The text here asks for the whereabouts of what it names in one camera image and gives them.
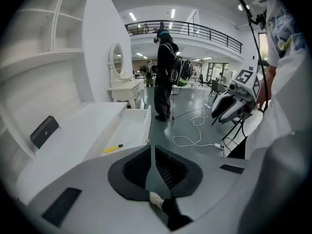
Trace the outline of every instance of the drawer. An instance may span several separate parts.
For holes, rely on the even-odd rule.
[[[147,144],[151,125],[151,106],[148,109],[124,109],[119,116],[119,125],[103,150],[120,144],[124,146],[110,153],[102,153],[102,156]]]

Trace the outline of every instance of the white cable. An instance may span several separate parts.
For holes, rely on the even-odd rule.
[[[194,117],[194,118],[191,119],[192,124],[193,124],[193,125],[198,129],[198,131],[199,131],[199,140],[196,141],[196,142],[194,143],[194,142],[192,142],[189,138],[187,138],[187,137],[185,137],[185,136],[173,136],[173,137],[172,137],[172,142],[174,143],[174,145],[176,145],[177,147],[186,147],[186,146],[198,146],[198,147],[202,147],[202,146],[214,146],[214,145],[215,145],[215,144],[197,145],[197,143],[201,141],[201,132],[200,132],[200,129],[199,129],[198,127],[205,123],[205,118],[208,118],[208,114],[206,114],[206,112],[205,112],[205,108],[206,108],[206,107],[207,107],[207,106],[204,106],[204,107],[203,107],[204,113],[200,113],[198,116],[196,116],[196,117]],[[194,122],[194,119],[196,119],[196,118],[203,118],[203,122],[202,122],[201,124],[199,124],[199,125],[196,125],[195,122]],[[192,143],[192,145],[179,146],[179,145],[177,145],[177,144],[175,143],[174,138],[185,138],[185,139],[189,140],[189,141]]]

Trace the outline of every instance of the black jacket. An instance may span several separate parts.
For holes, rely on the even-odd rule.
[[[179,51],[179,47],[171,43],[174,52]],[[157,54],[157,67],[156,69],[156,85],[157,84],[170,84],[169,78],[165,73],[165,70],[170,67],[171,63],[175,59],[171,51],[164,45],[160,45]]]

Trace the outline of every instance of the table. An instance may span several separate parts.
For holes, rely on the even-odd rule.
[[[118,87],[110,87],[114,102],[129,101],[132,109],[136,108],[136,100],[139,99],[139,92],[144,89],[144,79],[133,79]]]

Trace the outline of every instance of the chair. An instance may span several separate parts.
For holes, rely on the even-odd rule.
[[[213,95],[213,91],[216,92],[216,95],[215,95],[215,98],[214,98],[214,101],[215,101],[215,99],[217,98],[217,96],[219,94],[222,94],[222,93],[226,92],[226,89],[225,89],[225,87],[221,83],[218,83],[216,80],[212,80],[211,91],[210,91],[209,96],[208,96],[208,98],[210,97],[209,100],[211,99],[211,97]]]
[[[199,85],[198,86],[202,86],[202,87],[206,87],[206,85],[204,85],[204,78],[203,78],[203,75],[199,75]]]

